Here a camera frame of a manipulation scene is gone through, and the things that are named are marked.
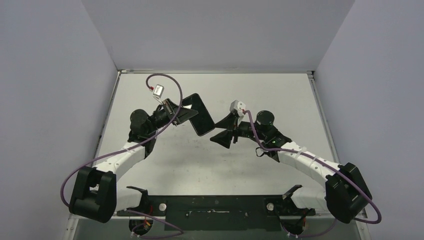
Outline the black phone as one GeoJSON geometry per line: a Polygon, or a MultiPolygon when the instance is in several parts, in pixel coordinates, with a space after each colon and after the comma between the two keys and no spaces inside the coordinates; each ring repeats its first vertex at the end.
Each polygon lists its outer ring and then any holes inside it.
{"type": "Polygon", "coordinates": [[[215,129],[215,123],[203,100],[198,93],[185,97],[182,106],[186,109],[197,111],[197,115],[189,119],[194,131],[198,136],[204,136],[215,129]]]}

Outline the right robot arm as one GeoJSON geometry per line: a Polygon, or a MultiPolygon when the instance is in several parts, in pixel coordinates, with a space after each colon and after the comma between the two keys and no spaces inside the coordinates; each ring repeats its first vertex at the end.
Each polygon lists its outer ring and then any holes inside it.
{"type": "Polygon", "coordinates": [[[328,161],[299,146],[275,127],[275,116],[270,111],[260,111],[255,120],[242,121],[244,116],[250,117],[251,113],[244,109],[229,113],[215,125],[223,131],[210,140],[228,149],[239,138],[250,139],[264,155],[298,170],[320,185],[319,188],[300,187],[288,193],[282,201],[286,213],[294,215],[306,208],[324,210],[348,224],[357,220],[357,215],[372,201],[356,165],[328,161]]]}

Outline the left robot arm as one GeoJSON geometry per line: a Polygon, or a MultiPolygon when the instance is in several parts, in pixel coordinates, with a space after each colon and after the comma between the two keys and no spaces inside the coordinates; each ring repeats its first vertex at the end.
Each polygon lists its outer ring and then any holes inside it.
{"type": "Polygon", "coordinates": [[[128,140],[122,149],[107,154],[103,162],[84,165],[77,171],[69,212],[100,223],[108,222],[114,213],[126,209],[144,215],[149,210],[149,201],[143,198],[145,191],[133,186],[118,189],[118,181],[152,153],[160,130],[169,124],[192,121],[204,106],[200,96],[194,93],[182,100],[182,106],[167,98],[152,114],[143,109],[134,110],[129,117],[128,140]]]}

